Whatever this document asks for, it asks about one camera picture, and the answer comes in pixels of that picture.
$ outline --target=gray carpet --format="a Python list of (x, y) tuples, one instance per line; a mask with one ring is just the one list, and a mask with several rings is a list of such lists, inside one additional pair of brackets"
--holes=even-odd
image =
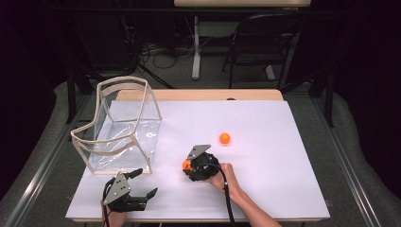
[[(175, 65), (168, 69), (155, 67), (151, 59), (146, 63), (146, 66), (159, 77), (178, 88), (227, 88), (228, 70), (224, 73), (220, 72), (224, 56), (208, 55), (207, 51), (204, 51), (204, 54), (205, 58), (201, 62), (199, 80), (192, 80), (190, 76), (192, 58), (179, 58)], [(157, 60), (164, 62), (166, 65), (168, 65), (167, 61), (170, 60), (166, 56), (158, 56), (157, 58), (166, 58)], [(243, 80), (244, 75), (248, 75), (250, 72), (255, 72), (257, 77), (263, 77), (263, 72), (260, 69), (241, 69), (235, 71), (235, 74), (238, 75), (238, 80)], [(137, 71), (135, 75), (147, 79), (153, 89), (165, 88), (149, 75), (142, 75), (142, 71)], [(274, 88), (275, 86), (275, 83), (271, 82), (241, 82), (234, 87)], [(325, 122), (320, 118), (321, 112), (316, 107), (316, 100), (312, 100), (305, 95), (305, 88), (300, 87), (295, 92), (285, 95), (285, 100), (288, 101), (293, 112), (323, 196), (332, 204), (328, 208), (331, 215), (330, 219), (307, 223), (306, 226), (367, 226), (349, 183), (344, 178), (343, 169), (341, 169), (336, 156), (336, 148), (324, 126)], [(64, 83), (58, 87), (56, 93), (58, 95), (58, 103), (41, 140), (32, 151), (31, 157), (11, 190), (0, 202), (1, 226), (6, 225), (10, 215), (13, 214), (14, 208), (18, 205), (20, 199), (24, 197), (29, 183), (35, 177), (35, 173), (40, 170), (48, 152), (52, 152), (58, 139), (66, 134), (66, 131), (63, 131), (64, 122), (68, 114), (66, 84)], [(91, 96), (88, 105), (82, 109), (79, 120), (91, 120), (94, 109), (95, 97)], [(383, 186), (375, 172), (364, 161), (358, 145), (357, 130), (352, 116), (349, 114), (346, 103), (339, 96), (335, 96), (333, 114), (336, 126), (335, 131), (371, 200), (381, 225), (401, 226), (401, 202)], [(74, 127), (85, 123), (78, 122)], [(26, 215), (21, 219), (21, 226), (82, 226), (82, 224), (76, 224), (74, 221), (65, 218), (65, 214), (70, 204), (69, 198), (77, 188), (84, 167), (84, 163), (71, 142), (67, 140), (62, 143), (60, 157), (51, 169), (43, 188), (38, 189), (40, 193), (37, 198), (33, 198), (33, 205), (27, 208)], [(301, 225), (300, 223), (282, 224), (283, 226)], [(100, 224), (88, 224), (88, 226), (100, 226)]]

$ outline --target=black cable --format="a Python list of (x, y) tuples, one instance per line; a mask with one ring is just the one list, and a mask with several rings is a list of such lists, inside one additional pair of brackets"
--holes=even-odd
[(151, 72), (150, 70), (147, 69), (147, 67), (145, 67), (142, 64), (138, 64), (138, 66), (140, 68), (142, 68), (143, 70), (145, 70), (145, 72), (147, 72), (151, 77), (153, 77), (156, 81), (160, 82), (161, 84), (163, 84), (165, 87), (167, 88), (171, 88), (171, 89), (175, 89), (175, 87), (173, 87), (172, 85), (170, 85), (169, 83), (165, 82), (164, 80), (162, 80), (161, 78), (159, 78), (156, 74), (154, 74), (153, 72)]
[[(109, 180), (106, 185), (104, 186), (104, 190), (103, 190), (103, 200), (102, 202), (104, 202), (104, 200), (107, 197), (107, 194), (109, 194), (110, 188), (112, 187), (113, 183), (114, 183), (115, 178)], [(103, 204), (103, 216), (104, 216), (104, 221), (103, 221), (103, 226), (104, 224), (106, 224), (107, 227), (110, 227), (110, 223), (109, 223), (109, 214), (107, 214), (107, 207), (106, 205)]]
[(221, 169), (221, 166), (220, 165), (214, 165), (214, 164), (199, 164), (199, 166), (213, 166), (216, 169), (218, 169), (218, 171), (223, 176), (223, 180), (224, 180), (224, 195), (225, 195), (225, 199), (226, 199), (228, 216), (230, 218), (231, 226), (235, 227), (235, 220), (234, 220), (233, 210), (231, 208), (231, 201), (230, 201), (230, 191), (229, 191), (229, 188), (228, 188), (227, 178), (226, 178), (223, 170)]
[(151, 49), (149, 48), (148, 44), (142, 44), (140, 56), (142, 57), (142, 62), (144, 64), (146, 62), (148, 62), (150, 59), (150, 56), (151, 56), (150, 51), (151, 51)]
[(162, 66), (157, 65), (156, 62), (155, 62), (156, 56), (161, 56), (161, 55), (164, 55), (164, 56), (171, 56), (171, 55), (167, 55), (167, 54), (154, 54), (154, 55), (153, 55), (152, 63), (153, 63), (153, 65), (154, 65), (156, 68), (159, 68), (159, 69), (168, 69), (168, 68), (173, 67), (173, 66), (176, 64), (176, 62), (177, 62), (177, 56), (175, 55), (175, 53), (173, 53), (172, 57), (174, 58), (174, 61), (173, 61), (169, 66), (162, 67)]
[(195, 49), (193, 39), (190, 40), (190, 42), (188, 42), (188, 45), (186, 46), (186, 48), (181, 48), (181, 49), (184, 49), (184, 51), (183, 51), (183, 53), (176, 53), (177, 57), (181, 58), (181, 57), (188, 57), (188, 56), (190, 56), (190, 54), (191, 54), (191, 53), (194, 51), (194, 49)]

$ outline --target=wire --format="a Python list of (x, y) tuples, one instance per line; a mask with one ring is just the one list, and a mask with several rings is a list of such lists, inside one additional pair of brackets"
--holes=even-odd
[(230, 201), (230, 191), (228, 188), (228, 183), (227, 183), (227, 178), (221, 169), (220, 165), (215, 165), (215, 164), (199, 164), (199, 166), (213, 166), (218, 171), (220, 171), (221, 175), (223, 176), (224, 179), (224, 194), (225, 194), (225, 199), (226, 199), (226, 205), (227, 205), (227, 211), (228, 211), (228, 216), (230, 218), (231, 226), (235, 227), (235, 220), (234, 220), (234, 215), (233, 215), (233, 210), (231, 208), (231, 201)]
[[(163, 55), (163, 54), (161, 54), (161, 53), (151, 54), (151, 52), (168, 51), (168, 49), (162, 48), (158, 44), (143, 44), (142, 51), (141, 51), (141, 54), (140, 54), (142, 56), (142, 58), (143, 58), (143, 65), (145, 65), (146, 62), (148, 62), (150, 57), (153, 57), (152, 58), (152, 63), (156, 68), (168, 69), (168, 68), (173, 67), (176, 64), (178, 58), (186, 58), (186, 57), (189, 57), (189, 56), (192, 55), (192, 53), (195, 50), (195, 35), (194, 35), (194, 32), (192, 31), (191, 25), (189, 25), (189, 23), (188, 23), (187, 18), (184, 17), (184, 19), (185, 19), (186, 25), (188, 27), (188, 30), (189, 30), (189, 32), (191, 34), (190, 35), (190, 37), (191, 37), (191, 42), (190, 43), (192, 43), (192, 46), (189, 44), (187, 48), (175, 48), (174, 51), (172, 51), (172, 53), (167, 52), (168, 56), (172, 56), (174, 58), (174, 60), (168, 66), (160, 66), (160, 65), (158, 65), (156, 63), (157, 62), (157, 58), (156, 57), (160, 56), (160, 55)], [(210, 38), (210, 37), (207, 38), (207, 40), (203, 44), (201, 44), (200, 47), (204, 46), (211, 39), (212, 38)], [(183, 53), (178, 54), (176, 52), (177, 50), (182, 50), (182, 49), (184, 50)]]
[[(109, 180), (106, 183), (106, 185), (104, 186), (104, 189), (103, 189), (103, 200), (102, 201), (104, 201), (106, 199), (107, 194), (109, 194), (109, 191), (110, 191), (114, 181), (115, 181), (115, 178)], [(107, 207), (106, 207), (105, 204), (103, 204), (103, 215), (104, 215), (103, 226), (104, 226), (104, 224), (106, 224), (107, 227), (110, 227), (109, 215), (110, 215), (111, 212), (112, 212), (112, 210), (110, 210), (109, 214), (107, 214)]]
[(142, 64), (138, 64), (138, 66), (140, 68), (142, 68), (145, 72), (147, 72), (151, 77), (153, 77), (156, 81), (160, 82), (161, 84), (163, 84), (165, 87), (167, 88), (171, 88), (171, 89), (175, 89), (174, 86), (170, 85), (169, 83), (165, 82), (164, 80), (162, 80), (161, 78), (159, 78), (156, 74), (152, 73), (150, 70), (147, 69), (147, 67), (145, 67)]

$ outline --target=human hand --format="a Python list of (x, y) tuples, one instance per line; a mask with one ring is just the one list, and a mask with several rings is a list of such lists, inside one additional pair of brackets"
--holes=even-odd
[(102, 210), (102, 217), (103, 217), (103, 226), (107, 227), (106, 222), (105, 222), (105, 215), (104, 215), (104, 207), (106, 207), (106, 214), (107, 214), (107, 219), (109, 220), (110, 227), (121, 227), (124, 225), (124, 222), (126, 221), (127, 218), (127, 212), (110, 212), (109, 206), (104, 206), (103, 201), (100, 202), (101, 205), (101, 210)]
[[(229, 163), (220, 164), (220, 167), (226, 177), (227, 184), (230, 188), (230, 198), (232, 199), (241, 191), (241, 187), (234, 173), (233, 165)], [(220, 193), (224, 193), (224, 178), (220, 172), (205, 181), (214, 186)]]

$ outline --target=orange component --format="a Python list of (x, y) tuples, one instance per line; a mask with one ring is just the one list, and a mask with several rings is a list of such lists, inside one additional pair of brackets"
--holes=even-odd
[(227, 132), (222, 133), (222, 134), (220, 135), (219, 140), (220, 140), (220, 143), (221, 143), (221, 144), (228, 144), (228, 143), (230, 143), (230, 134), (227, 133)]
[(183, 169), (193, 170), (193, 168), (191, 167), (191, 160), (183, 161)]

